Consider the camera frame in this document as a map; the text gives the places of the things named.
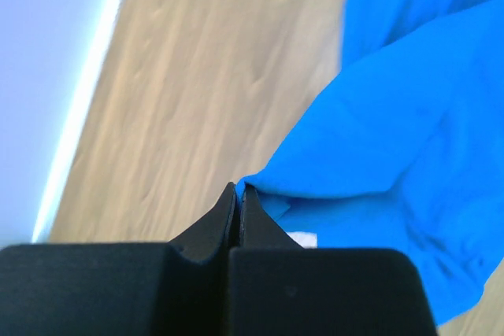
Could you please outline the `blue t shirt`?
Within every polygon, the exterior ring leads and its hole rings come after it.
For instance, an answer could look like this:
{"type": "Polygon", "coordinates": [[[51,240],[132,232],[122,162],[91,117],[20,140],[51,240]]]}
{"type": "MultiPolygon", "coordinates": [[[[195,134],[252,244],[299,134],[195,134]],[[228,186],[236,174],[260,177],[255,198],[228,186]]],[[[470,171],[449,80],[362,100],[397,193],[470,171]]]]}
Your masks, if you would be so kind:
{"type": "Polygon", "coordinates": [[[503,0],[346,0],[340,73],[242,178],[287,232],[396,249],[435,323],[503,257],[503,0]]]}

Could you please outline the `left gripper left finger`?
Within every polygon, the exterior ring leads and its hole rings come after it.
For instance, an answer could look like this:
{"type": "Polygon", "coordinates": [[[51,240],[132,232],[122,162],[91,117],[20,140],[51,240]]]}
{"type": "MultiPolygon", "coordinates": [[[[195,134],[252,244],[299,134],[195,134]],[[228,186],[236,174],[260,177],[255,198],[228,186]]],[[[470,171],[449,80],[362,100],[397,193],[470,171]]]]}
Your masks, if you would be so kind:
{"type": "Polygon", "coordinates": [[[4,335],[190,334],[219,320],[235,187],[169,242],[16,245],[1,251],[4,335]]]}

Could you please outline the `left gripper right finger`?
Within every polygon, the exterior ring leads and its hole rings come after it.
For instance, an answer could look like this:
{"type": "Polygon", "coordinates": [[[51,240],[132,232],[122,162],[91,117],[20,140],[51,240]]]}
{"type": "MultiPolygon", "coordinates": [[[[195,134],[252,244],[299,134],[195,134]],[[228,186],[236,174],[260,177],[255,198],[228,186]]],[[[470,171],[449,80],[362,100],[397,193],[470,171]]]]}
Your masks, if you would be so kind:
{"type": "Polygon", "coordinates": [[[304,249],[247,186],[228,258],[230,335],[435,335],[417,269],[393,249],[304,249]]]}

